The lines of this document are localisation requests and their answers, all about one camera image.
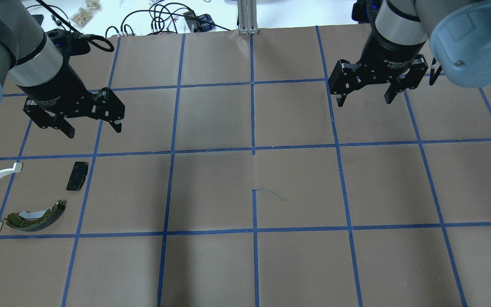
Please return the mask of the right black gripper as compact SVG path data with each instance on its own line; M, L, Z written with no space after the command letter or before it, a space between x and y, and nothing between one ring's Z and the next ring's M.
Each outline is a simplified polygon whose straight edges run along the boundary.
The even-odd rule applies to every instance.
M329 76L329 91L336 96L337 106L343 107L350 93L368 85L389 84L384 94L386 104L406 89L417 88L428 70L420 54L426 40L423 35L418 43L403 45L378 32L370 33L360 60L354 64L338 60Z

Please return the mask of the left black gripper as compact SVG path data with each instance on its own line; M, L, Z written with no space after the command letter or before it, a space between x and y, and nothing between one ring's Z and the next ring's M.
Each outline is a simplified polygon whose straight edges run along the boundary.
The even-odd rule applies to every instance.
M66 119L89 117L107 122L121 133L125 105L108 87L90 92L70 65L41 85L20 89L27 95L24 113L41 129L60 130L72 139L75 129Z

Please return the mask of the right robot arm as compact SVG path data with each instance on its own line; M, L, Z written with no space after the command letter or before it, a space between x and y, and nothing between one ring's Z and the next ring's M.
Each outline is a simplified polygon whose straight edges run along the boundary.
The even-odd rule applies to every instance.
M329 77L339 107L353 91L384 84L390 104L427 72L431 85L441 72L454 85L491 85L491 0L357 0L352 19L371 32L360 60L337 61Z

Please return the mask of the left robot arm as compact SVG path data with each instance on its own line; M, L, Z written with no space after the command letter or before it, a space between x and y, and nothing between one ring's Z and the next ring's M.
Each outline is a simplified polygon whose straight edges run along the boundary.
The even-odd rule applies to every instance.
M72 139L75 129L68 119L89 117L120 133L125 105L108 87L90 93L69 64L90 46L100 47L98 41L107 39L76 30L45 32L19 0L0 0L0 102L9 78L26 94L23 112L39 128Z

